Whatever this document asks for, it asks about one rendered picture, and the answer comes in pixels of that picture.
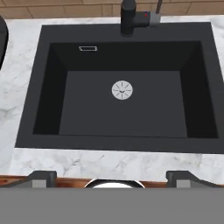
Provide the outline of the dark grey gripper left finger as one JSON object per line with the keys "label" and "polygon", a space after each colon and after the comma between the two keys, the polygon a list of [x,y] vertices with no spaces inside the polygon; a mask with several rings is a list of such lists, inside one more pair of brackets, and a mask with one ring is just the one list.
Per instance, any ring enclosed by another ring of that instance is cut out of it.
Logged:
{"label": "dark grey gripper left finger", "polygon": [[24,180],[19,180],[7,185],[16,188],[51,188],[56,185],[56,171],[33,171]]}

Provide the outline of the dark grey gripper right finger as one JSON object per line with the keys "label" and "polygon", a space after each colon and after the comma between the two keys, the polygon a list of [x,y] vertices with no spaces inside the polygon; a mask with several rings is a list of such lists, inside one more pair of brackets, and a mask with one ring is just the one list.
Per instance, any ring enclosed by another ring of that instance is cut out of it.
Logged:
{"label": "dark grey gripper right finger", "polygon": [[199,179],[189,171],[167,171],[167,187],[173,188],[196,188],[196,187],[214,187],[218,185]]}

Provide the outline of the black kitchen sink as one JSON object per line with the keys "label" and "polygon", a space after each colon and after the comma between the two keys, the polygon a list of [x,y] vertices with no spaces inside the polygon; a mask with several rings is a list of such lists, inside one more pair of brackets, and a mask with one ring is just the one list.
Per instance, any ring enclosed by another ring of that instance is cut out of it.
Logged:
{"label": "black kitchen sink", "polygon": [[224,154],[224,80],[208,22],[40,31],[19,148]]}

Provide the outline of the black sink faucet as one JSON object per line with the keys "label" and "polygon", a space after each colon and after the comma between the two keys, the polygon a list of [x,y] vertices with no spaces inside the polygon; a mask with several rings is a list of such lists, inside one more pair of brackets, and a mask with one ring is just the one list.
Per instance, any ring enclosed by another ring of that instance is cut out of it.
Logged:
{"label": "black sink faucet", "polygon": [[135,0],[122,0],[120,32],[124,37],[129,37],[138,27],[147,27],[150,24],[148,11],[137,11]]}

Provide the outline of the white and black round object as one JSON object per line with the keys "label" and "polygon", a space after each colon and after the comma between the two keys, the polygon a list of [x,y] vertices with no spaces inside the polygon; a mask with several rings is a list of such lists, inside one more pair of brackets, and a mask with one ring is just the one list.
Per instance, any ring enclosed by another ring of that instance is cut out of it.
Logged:
{"label": "white and black round object", "polygon": [[89,181],[86,188],[144,188],[144,185],[135,180],[118,179],[93,179]]}

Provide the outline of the silver round drain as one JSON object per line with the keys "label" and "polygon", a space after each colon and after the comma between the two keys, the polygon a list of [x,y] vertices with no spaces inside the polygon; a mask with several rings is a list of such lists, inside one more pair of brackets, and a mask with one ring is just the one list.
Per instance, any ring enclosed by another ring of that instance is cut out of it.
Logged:
{"label": "silver round drain", "polygon": [[132,96],[133,87],[128,81],[119,80],[113,84],[111,92],[117,100],[124,101]]}

